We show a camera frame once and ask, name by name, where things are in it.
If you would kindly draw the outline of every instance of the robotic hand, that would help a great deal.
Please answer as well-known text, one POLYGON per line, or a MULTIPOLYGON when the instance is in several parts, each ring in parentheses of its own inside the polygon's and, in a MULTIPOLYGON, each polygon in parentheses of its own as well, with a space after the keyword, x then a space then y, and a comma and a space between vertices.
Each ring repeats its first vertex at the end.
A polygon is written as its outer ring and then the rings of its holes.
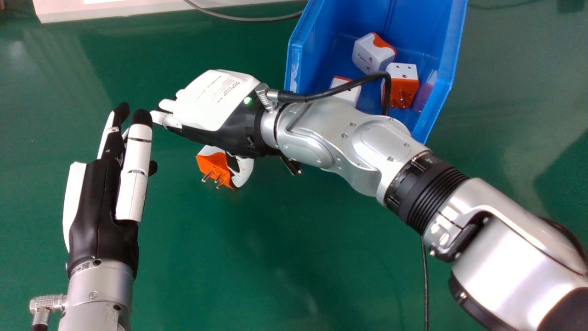
POLYGON ((151 116, 135 111, 121 134, 128 115, 128 104, 116 107, 106 122, 97 160, 70 166, 63 213, 68 292, 31 300, 33 331, 47 330, 55 311, 63 311, 60 331, 130 329, 138 223, 148 176, 157 171, 157 163, 150 161, 151 116))
POLYGON ((319 167, 376 197, 432 256, 454 262, 451 294, 488 329, 586 330, 588 263, 569 231, 466 177, 394 118, 326 95, 270 90, 249 75, 210 70, 151 114, 230 155, 279 155, 293 174, 298 163, 319 167))

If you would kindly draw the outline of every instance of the green surface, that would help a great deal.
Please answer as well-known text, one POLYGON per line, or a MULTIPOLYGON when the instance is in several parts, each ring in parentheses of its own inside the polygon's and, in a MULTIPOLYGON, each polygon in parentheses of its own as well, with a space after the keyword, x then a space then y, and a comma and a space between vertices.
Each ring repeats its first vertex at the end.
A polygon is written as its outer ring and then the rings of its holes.
MULTIPOLYGON (((500 3, 472 1, 429 145, 588 244, 586 9, 500 3)), ((8 8, 0 12, 3 331, 28 329, 31 297, 66 290, 68 167, 93 160, 112 107, 149 109, 210 68, 279 87, 296 24, 189 11, 41 25, 30 5, 8 8)), ((199 145, 160 128, 154 135, 159 173, 140 226, 135 330, 422 330, 418 237, 375 199, 319 170, 294 178, 272 158, 256 163, 243 190, 217 191, 200 183, 199 145)), ((480 329, 450 298, 450 266, 429 266, 432 330, 480 329)))

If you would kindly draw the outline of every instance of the blue bin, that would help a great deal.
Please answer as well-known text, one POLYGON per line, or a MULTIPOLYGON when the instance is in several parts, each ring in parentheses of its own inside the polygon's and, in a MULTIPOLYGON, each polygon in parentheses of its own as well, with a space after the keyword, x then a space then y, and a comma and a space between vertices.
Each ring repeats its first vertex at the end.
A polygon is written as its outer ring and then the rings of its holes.
MULTIPOLYGON (((413 107, 390 115, 424 143, 453 83, 466 6, 467 0, 309 0, 290 37, 284 88, 308 94, 328 89, 335 75, 362 77, 351 60, 353 43, 376 32, 396 48, 396 62, 417 65, 413 107)), ((381 114, 380 100, 380 82, 366 84, 358 109, 381 114)))

